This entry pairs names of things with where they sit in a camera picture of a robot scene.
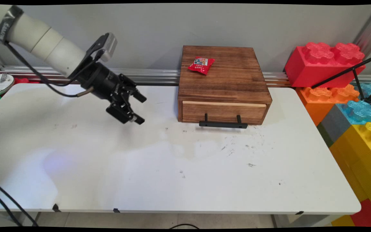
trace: cable on floor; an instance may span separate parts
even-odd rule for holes
[[[12,196],[10,196],[1,186],[0,186],[0,191],[6,195],[20,210],[22,213],[25,214],[25,216],[28,217],[29,220],[33,223],[33,226],[38,226],[37,222],[16,202]]]
[[[171,227],[170,229],[174,229],[174,228],[179,227],[179,226],[192,226],[192,227],[194,227],[194,228],[196,228],[196,229],[200,229],[200,228],[198,228],[198,227],[195,226],[195,225],[187,224],[187,223],[184,223],[184,224],[178,224],[178,225],[176,225],[176,226]]]

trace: red toy block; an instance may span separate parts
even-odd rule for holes
[[[362,62],[364,57],[355,44],[338,43],[331,48],[325,43],[308,43],[296,47],[285,70],[292,87],[311,87]],[[365,67],[357,68],[356,73],[361,73]],[[348,72],[319,87],[344,88],[354,78],[353,73]]]
[[[19,84],[19,83],[35,83],[38,84],[40,83],[39,81],[29,81],[27,78],[14,78],[14,85]]]
[[[366,199],[360,203],[362,210],[350,215],[355,226],[371,227],[371,201]]]

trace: red snack bag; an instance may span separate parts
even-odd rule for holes
[[[196,57],[193,64],[188,67],[192,71],[201,72],[207,75],[211,65],[214,63],[215,59],[207,59],[202,57]]]

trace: table surface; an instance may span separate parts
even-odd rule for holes
[[[66,98],[43,84],[14,85],[0,100],[0,185],[28,211],[54,204],[65,212],[360,210],[293,89],[270,88],[263,125],[245,130],[179,123],[177,87],[138,89],[147,101],[130,102],[142,125],[121,124],[92,94]]]

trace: drawer handle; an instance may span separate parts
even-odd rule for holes
[[[208,121],[208,114],[204,115],[205,120],[200,121],[199,126],[207,126],[207,127],[224,127],[224,128],[239,128],[239,129],[246,129],[247,123],[241,123],[240,115],[237,115],[237,123],[226,123],[226,122],[210,122]]]

